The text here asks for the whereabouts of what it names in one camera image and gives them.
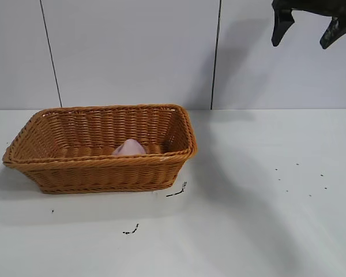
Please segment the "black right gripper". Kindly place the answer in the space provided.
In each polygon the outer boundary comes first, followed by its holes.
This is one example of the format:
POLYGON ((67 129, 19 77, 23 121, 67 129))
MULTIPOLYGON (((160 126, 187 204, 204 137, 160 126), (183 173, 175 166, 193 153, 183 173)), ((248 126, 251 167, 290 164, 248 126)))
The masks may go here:
POLYGON ((289 28, 295 23, 292 10, 331 17, 331 21, 320 38, 322 49, 327 49, 346 34, 346 0, 284 0, 273 1, 274 27, 271 42, 277 47, 289 28))

